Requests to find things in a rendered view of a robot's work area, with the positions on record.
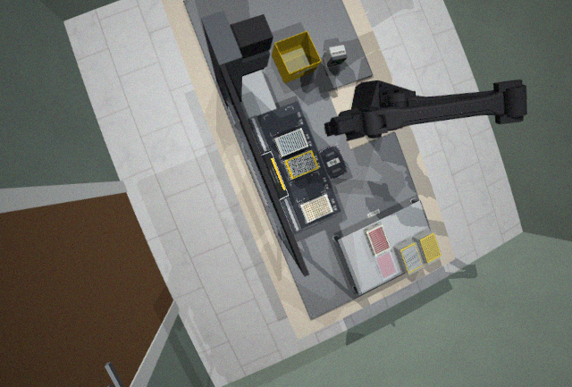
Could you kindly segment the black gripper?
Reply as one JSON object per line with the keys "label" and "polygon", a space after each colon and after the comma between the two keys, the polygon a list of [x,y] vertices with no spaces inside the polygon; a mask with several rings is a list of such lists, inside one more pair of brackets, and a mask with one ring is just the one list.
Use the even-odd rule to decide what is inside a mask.
{"label": "black gripper", "polygon": [[[350,114],[350,113],[355,113],[355,112],[358,113],[358,109],[357,109],[357,108],[350,109],[350,110],[346,110],[346,111],[342,111],[342,112],[340,112],[340,113],[338,114],[338,116],[345,115],[345,114]],[[365,133],[364,133],[363,131],[361,131],[361,132],[359,132],[359,133],[346,136],[346,138],[347,138],[346,140],[349,141],[349,140],[353,140],[353,139],[359,139],[359,138],[363,138],[364,136],[365,136]]]}

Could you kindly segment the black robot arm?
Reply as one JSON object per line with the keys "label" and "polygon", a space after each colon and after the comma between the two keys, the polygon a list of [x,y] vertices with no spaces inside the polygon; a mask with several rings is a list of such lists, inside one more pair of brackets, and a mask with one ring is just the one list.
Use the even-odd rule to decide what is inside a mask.
{"label": "black robot arm", "polygon": [[367,107],[358,113],[331,118],[324,124],[327,137],[363,131],[369,138],[377,139],[390,130],[420,123],[495,115],[496,123],[505,124],[522,122],[527,115],[526,85],[522,80],[493,83],[490,91],[435,97],[416,96],[415,91],[406,93],[396,88],[381,91],[379,98],[381,108]]}

